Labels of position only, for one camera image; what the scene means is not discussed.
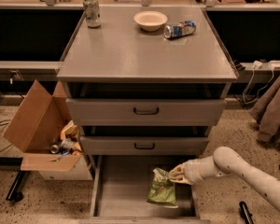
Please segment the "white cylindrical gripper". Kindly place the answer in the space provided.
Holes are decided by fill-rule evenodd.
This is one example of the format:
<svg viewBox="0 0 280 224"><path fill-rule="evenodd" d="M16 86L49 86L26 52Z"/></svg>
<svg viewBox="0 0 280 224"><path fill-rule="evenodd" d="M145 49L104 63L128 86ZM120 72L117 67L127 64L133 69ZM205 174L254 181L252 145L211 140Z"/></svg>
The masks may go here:
<svg viewBox="0 0 280 224"><path fill-rule="evenodd" d="M215 175L214 160L212 158L188 160L184 164L178 164L169 174L169 179L174 183L193 185Z"/></svg>

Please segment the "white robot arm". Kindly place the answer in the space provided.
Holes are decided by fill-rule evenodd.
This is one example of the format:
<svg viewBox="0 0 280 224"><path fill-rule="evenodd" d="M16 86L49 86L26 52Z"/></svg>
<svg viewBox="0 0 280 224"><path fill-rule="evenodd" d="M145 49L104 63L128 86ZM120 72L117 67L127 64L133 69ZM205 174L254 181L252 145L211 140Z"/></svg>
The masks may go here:
<svg viewBox="0 0 280 224"><path fill-rule="evenodd" d="M218 147L212 156L178 164L169 172L174 183L194 185L209 177L237 175L280 212L280 180L245 161L230 147Z"/></svg>

